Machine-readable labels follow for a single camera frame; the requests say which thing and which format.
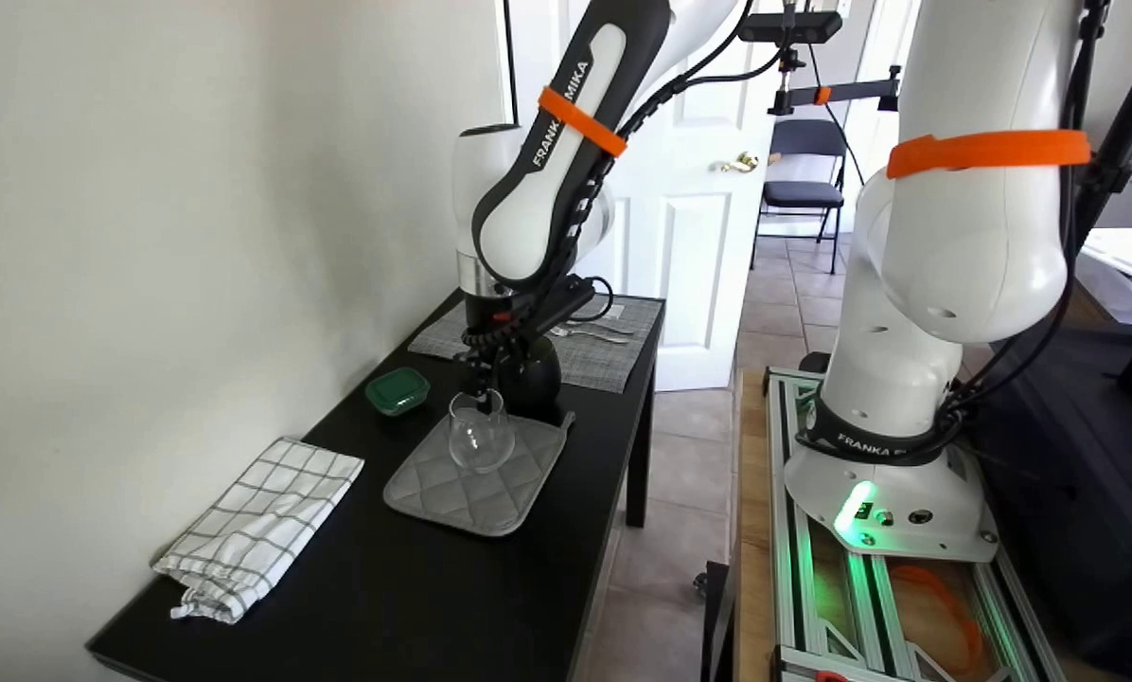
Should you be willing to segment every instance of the white wall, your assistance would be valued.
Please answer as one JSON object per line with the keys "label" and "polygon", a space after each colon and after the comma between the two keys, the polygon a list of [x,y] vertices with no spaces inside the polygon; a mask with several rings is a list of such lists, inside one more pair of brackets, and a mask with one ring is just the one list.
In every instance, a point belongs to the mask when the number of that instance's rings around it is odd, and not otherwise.
{"label": "white wall", "polygon": [[456,289],[492,7],[0,0],[0,678],[101,678],[149,555]]}

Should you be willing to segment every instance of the chair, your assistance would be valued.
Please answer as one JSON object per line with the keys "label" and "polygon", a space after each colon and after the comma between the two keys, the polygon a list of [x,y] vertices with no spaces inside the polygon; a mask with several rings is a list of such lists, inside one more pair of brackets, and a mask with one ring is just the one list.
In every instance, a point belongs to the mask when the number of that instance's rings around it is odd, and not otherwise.
{"label": "chair", "polygon": [[818,154],[818,160],[837,160],[837,174],[828,179],[777,179],[762,184],[762,209],[814,209],[820,211],[820,232],[818,242],[824,242],[828,211],[837,211],[833,225],[833,261],[828,278],[837,274],[837,238],[839,238],[839,203],[845,203],[845,132],[837,122],[818,122],[818,118],[785,118],[777,122],[767,154]]}

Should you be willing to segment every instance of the black table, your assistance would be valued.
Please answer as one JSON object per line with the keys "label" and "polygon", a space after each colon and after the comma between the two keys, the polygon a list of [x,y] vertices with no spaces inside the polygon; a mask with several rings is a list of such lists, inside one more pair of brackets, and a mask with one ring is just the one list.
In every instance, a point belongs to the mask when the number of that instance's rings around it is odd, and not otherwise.
{"label": "black table", "polygon": [[135,678],[568,678],[597,587],[616,487],[623,523],[645,525],[651,391],[661,313],[623,394],[564,387],[577,409],[568,451],[510,538],[472,538],[397,514],[381,480],[442,417],[457,366],[406,351],[430,400],[381,419],[348,394],[305,442],[367,457],[367,471],[298,552],[293,573],[240,624],[170,622],[173,581],[150,581],[96,639],[96,660]]}

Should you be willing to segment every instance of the green object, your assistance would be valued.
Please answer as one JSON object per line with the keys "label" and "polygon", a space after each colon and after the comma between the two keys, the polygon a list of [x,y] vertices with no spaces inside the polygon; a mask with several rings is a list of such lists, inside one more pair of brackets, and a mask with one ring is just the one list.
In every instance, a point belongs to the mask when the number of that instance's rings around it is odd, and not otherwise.
{"label": "green object", "polygon": [[367,400],[381,417],[411,411],[429,400],[429,380],[415,366],[391,366],[367,382]]}

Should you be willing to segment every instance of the white robot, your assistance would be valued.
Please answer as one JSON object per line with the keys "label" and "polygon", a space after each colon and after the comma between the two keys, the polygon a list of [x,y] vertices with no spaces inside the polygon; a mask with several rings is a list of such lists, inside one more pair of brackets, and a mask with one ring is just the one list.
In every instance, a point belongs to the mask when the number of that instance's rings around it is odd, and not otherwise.
{"label": "white robot", "polygon": [[[476,308],[509,303],[505,331],[540,338],[589,300],[568,267],[616,135],[694,76],[657,52],[718,49],[748,14],[741,0],[718,4],[728,17],[709,45],[671,45],[680,31],[671,35],[666,0],[589,0],[531,132],[462,145],[462,174],[483,184],[457,238],[462,289]],[[1063,293],[1061,170],[1092,160],[1084,135],[1061,129],[1079,14],[1079,0],[920,7],[900,146],[861,202],[839,339],[785,471],[796,502],[849,550],[997,552],[946,400],[962,346],[1030,331]],[[790,4],[779,11],[779,26],[804,17]],[[472,366],[492,372],[501,351],[479,338]]]}

